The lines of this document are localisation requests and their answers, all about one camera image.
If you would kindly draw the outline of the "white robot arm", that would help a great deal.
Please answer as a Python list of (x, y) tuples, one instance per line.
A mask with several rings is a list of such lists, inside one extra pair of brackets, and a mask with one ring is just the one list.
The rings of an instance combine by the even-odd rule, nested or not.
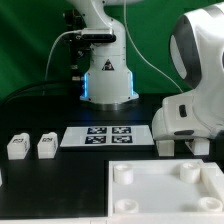
[[(67, 1), (86, 24), (80, 38), (91, 43), (81, 99), (102, 106), (136, 99), (126, 66), (125, 27), (104, 8), (141, 0)], [(174, 67), (191, 90), (163, 100), (152, 121), (153, 138), (214, 139), (224, 133), (224, 2), (183, 14), (169, 45)]]

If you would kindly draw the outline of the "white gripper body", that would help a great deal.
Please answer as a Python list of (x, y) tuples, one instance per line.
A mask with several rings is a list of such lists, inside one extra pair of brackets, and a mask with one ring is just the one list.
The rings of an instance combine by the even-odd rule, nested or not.
[(207, 110), (199, 113), (193, 110), (194, 93), (192, 90), (163, 99), (152, 121), (155, 140), (215, 139), (224, 132), (224, 119), (206, 117), (202, 120)]

